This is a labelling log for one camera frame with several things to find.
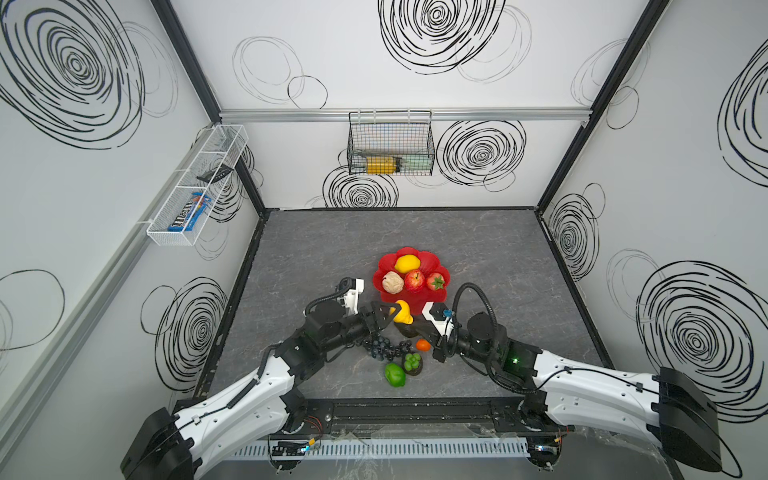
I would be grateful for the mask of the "small yellow fake pear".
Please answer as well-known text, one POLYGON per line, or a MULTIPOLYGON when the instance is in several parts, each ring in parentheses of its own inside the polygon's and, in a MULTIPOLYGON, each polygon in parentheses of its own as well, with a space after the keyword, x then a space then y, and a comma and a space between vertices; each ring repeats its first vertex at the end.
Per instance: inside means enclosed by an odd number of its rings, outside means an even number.
POLYGON ((393 322, 396 324, 411 325, 413 316, 409 304, 404 300, 396 301, 397 307, 393 307, 391 312, 394 314, 393 322))

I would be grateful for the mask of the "green fake mangosteen half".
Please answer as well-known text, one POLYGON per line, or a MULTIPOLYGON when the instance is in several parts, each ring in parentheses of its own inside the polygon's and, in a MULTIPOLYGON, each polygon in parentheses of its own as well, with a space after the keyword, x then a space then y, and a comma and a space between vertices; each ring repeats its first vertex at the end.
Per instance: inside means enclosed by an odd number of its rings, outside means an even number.
POLYGON ((402 359, 402 368, 407 375, 419 375, 423 369, 423 360, 419 353, 407 353, 402 359))

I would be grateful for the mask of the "red fake apple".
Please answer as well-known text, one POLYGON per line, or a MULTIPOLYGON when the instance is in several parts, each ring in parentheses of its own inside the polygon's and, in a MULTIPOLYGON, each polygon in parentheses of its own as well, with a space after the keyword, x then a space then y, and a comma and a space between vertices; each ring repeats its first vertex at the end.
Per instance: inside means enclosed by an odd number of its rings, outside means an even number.
POLYGON ((419 292, 424 288, 425 277, 420 269, 408 272, 404 277, 404 287, 408 292, 419 292))

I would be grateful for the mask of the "yellow fake lemon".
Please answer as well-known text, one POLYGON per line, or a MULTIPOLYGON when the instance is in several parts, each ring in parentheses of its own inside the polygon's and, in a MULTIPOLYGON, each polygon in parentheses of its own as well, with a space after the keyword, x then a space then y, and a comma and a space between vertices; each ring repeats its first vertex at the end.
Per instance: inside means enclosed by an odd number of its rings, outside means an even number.
POLYGON ((395 262, 395 270, 401 274, 407 274, 414 270, 419 270, 421 267, 421 260, 417 255, 406 254, 397 258, 395 262))

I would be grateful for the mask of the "green fake pepper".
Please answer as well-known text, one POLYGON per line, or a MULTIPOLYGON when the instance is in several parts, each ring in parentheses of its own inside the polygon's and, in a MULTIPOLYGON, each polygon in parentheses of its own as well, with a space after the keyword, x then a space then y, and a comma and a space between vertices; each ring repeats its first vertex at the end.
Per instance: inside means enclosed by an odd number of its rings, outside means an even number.
POLYGON ((385 379, 393 388, 402 388, 406 385, 407 374, 405 370, 395 363, 389 363, 385 367, 385 379))

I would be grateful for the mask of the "dark fake avocado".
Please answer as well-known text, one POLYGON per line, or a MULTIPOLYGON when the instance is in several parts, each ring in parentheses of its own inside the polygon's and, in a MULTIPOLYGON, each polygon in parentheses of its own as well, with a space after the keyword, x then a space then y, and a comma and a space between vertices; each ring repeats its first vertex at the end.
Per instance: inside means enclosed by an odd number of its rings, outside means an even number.
POLYGON ((416 323, 396 323, 395 327, 406 338, 415 338, 420 335, 418 325, 416 323))

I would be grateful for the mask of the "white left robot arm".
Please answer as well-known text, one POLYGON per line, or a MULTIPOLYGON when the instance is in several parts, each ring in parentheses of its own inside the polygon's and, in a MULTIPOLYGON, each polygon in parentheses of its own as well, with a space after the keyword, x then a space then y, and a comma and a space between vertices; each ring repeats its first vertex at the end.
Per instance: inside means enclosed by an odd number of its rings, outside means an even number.
POLYGON ((305 416, 298 387, 327 354, 382 331, 403 308, 374 301, 349 309, 327 301, 287 339, 271 345, 256 370, 175 413, 150 414, 120 463, 126 479, 200 479, 249 442, 295 430, 305 416))

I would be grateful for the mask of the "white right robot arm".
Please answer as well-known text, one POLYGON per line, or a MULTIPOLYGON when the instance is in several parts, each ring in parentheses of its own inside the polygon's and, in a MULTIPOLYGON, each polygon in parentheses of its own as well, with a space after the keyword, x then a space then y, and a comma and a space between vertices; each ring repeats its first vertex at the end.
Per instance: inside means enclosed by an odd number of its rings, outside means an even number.
POLYGON ((717 407, 683 372, 634 373, 569 360, 509 338, 486 313, 466 327, 445 310, 399 328, 427 341, 439 362, 461 356, 475 363, 496 386, 521 396, 524 417, 632 436, 689 467, 723 469, 717 407))

